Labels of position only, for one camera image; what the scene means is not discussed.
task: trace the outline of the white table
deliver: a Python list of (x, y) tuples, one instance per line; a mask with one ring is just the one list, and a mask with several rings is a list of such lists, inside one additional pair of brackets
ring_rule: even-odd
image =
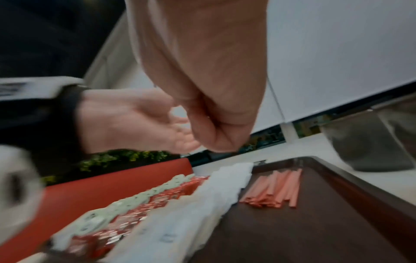
[(373, 184), (411, 204), (416, 205), (416, 170), (401, 172), (357, 172), (344, 163), (323, 134), (317, 134), (292, 143), (282, 143), (258, 151), (245, 153), (227, 159), (194, 167), (197, 175), (207, 175), (221, 166), (237, 162), (267, 160), (275, 162), (294, 157), (316, 156), (353, 175)]

